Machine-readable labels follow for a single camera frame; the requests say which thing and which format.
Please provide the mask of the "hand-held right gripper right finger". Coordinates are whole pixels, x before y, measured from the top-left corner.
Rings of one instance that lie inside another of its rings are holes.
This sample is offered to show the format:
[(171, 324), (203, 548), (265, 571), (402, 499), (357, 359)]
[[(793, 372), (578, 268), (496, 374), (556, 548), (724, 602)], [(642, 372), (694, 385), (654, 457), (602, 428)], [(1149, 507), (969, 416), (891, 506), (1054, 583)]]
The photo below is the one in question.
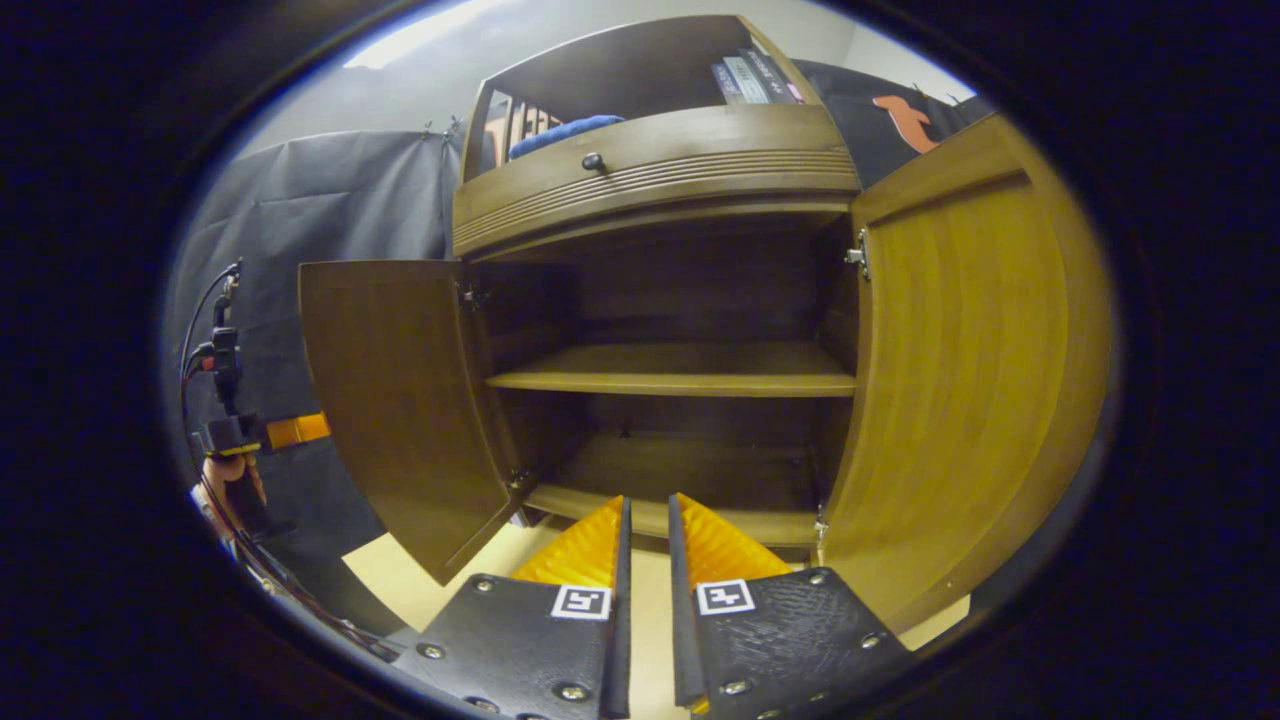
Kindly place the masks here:
[(832, 568), (792, 569), (669, 497), (675, 701), (691, 720), (835, 720), (913, 653)]

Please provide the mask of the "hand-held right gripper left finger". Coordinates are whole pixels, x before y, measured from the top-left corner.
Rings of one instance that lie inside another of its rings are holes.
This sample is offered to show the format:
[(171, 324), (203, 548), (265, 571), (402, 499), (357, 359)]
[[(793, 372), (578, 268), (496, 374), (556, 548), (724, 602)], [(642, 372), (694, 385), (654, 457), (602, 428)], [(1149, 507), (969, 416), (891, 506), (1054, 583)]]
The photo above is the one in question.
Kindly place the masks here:
[(628, 720), (631, 503), (613, 497), (515, 573), (477, 573), (394, 670), (507, 720)]

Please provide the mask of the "wooden cabinet door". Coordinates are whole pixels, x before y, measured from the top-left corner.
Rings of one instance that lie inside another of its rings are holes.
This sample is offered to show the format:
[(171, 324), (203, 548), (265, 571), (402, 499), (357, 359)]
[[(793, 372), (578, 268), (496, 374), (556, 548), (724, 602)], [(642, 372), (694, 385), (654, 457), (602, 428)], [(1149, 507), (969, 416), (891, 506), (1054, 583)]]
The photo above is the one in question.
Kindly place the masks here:
[(993, 114), (858, 196), (858, 388), (820, 556), (892, 632), (1025, 546), (1094, 439), (1119, 328), (1075, 193)]
[[(479, 313), (457, 284), (486, 293)], [(347, 471), (385, 530), (449, 583), (580, 436), (566, 401), (486, 378), (558, 348), (570, 295), (548, 269), (358, 260), (300, 265), (298, 307), (314, 391)]]

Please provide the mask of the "wooden double-door shoe cabinet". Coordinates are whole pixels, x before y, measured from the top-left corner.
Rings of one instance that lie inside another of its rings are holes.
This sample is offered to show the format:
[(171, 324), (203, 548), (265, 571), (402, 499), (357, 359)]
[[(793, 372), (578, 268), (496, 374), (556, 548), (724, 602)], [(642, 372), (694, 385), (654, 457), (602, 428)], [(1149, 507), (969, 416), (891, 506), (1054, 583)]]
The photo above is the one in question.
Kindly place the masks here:
[[(730, 106), (710, 65), (741, 47), (768, 54), (797, 86), (805, 99), (799, 105), (828, 111), (795, 63), (744, 17), (620, 26), (486, 78), (457, 188), (512, 161), (509, 150), (520, 140), (571, 120)], [(703, 199), (549, 228), (475, 252), (458, 254), (454, 241), (453, 249), (462, 263), (544, 268), (563, 281), (566, 340), (548, 354), (575, 345), (809, 341), (856, 378), (858, 292), (844, 251), (852, 245), (851, 205), (859, 191), (844, 204), (833, 197)], [(828, 507), (833, 498), (855, 393), (530, 392), (566, 401), (581, 432), (521, 507), (581, 518), (622, 495), (631, 500), (634, 529), (664, 537), (668, 498), (682, 493), (769, 547), (819, 547), (817, 505)]]

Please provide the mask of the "black backdrop cloth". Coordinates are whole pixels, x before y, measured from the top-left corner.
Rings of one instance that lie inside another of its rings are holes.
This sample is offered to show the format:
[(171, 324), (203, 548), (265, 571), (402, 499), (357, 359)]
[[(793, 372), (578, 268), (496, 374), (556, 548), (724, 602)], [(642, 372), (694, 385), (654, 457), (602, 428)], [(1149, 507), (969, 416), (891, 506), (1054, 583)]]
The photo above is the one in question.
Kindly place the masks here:
[[(937, 102), (910, 85), (842, 67), (797, 61), (833, 117), (861, 182), (860, 196), (966, 127), (965, 106)], [(366, 131), (320, 135), (279, 143), (225, 167), (180, 233), (175, 274), (164, 313), (163, 379), (179, 436), (180, 457), (207, 457), (193, 433), (223, 416), (212, 378), (189, 374), (189, 351), (210, 341), (214, 291), (195, 328), (198, 301), (215, 277), (242, 263), (228, 323), (239, 331), (243, 378), (236, 396), (241, 413), (266, 421), (324, 413), (314, 391), (300, 319), (300, 265), (358, 260), (461, 261), (453, 249), (454, 193), (468, 132), (445, 140), (419, 132)], [(332, 436), (306, 445), (256, 452), (269, 521), (292, 521), (285, 537), (255, 543), (239, 532), (234, 551), (255, 565), (275, 560), (297, 577), (326, 611), (364, 620), (326, 592), (332, 566), (361, 580), (384, 612), (410, 624), (388, 591), (393, 577), (440, 593), (467, 573), (474, 560), (507, 528), (511, 518), (449, 583), (430, 578), (385, 530), (360, 492)]]

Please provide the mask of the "wooden inner shelf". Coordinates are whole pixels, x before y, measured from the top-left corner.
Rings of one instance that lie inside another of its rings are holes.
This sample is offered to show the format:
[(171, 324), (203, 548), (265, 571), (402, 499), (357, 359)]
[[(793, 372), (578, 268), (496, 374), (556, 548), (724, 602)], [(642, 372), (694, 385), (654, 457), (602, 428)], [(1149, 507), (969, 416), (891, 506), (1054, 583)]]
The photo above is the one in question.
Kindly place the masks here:
[(719, 397), (851, 397), (855, 375), (817, 343), (575, 345), (486, 378), (502, 389)]

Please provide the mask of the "blue folded towel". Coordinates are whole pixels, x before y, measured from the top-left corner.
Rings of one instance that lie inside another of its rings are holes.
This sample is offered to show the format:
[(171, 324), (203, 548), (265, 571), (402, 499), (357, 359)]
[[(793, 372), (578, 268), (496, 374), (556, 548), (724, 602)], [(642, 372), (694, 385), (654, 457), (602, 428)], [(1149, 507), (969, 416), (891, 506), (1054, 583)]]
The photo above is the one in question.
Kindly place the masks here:
[(579, 135), (585, 135), (588, 132), (600, 129), (609, 126), (616, 126), (626, 122), (625, 118), (608, 114), (598, 114), (593, 117), (585, 117), (576, 120), (571, 120), (559, 124), (554, 128), (543, 131), (539, 135), (530, 136), (527, 138), (520, 140), (511, 150), (508, 159), (515, 160), (535, 152), (539, 149), (544, 149), (549, 145), (562, 142), (567, 138), (572, 138)]

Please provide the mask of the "wooden drawer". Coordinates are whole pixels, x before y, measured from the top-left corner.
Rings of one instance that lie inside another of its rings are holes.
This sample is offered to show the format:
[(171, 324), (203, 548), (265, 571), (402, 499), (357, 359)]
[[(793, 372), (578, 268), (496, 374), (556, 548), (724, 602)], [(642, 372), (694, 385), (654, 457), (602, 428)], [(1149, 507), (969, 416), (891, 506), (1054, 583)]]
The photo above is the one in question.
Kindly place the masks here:
[[(599, 152), (608, 172), (581, 167)], [(851, 155), (819, 105), (695, 108), (604, 127), (460, 183), (458, 254), (576, 223), (703, 199), (833, 197), (860, 188)]]

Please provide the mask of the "grey book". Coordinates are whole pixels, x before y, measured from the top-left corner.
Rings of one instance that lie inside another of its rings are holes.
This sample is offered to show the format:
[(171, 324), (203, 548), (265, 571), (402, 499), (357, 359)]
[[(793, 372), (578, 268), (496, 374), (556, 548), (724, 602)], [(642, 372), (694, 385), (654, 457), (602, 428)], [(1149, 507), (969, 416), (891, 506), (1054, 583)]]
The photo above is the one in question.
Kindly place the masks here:
[(745, 56), (723, 56), (722, 61), (728, 67), (739, 87), (745, 94), (749, 104), (771, 104), (772, 96), (767, 87), (755, 74), (751, 64)]

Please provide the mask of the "black book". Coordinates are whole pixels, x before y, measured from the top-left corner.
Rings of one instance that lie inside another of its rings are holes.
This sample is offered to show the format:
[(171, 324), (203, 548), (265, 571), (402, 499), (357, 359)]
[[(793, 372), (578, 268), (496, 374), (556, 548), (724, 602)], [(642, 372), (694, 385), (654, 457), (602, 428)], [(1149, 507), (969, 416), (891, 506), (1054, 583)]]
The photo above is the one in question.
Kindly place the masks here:
[(755, 47), (741, 47), (739, 55), (750, 69), (769, 104), (804, 104), (797, 86), (788, 79), (781, 67), (765, 53)]

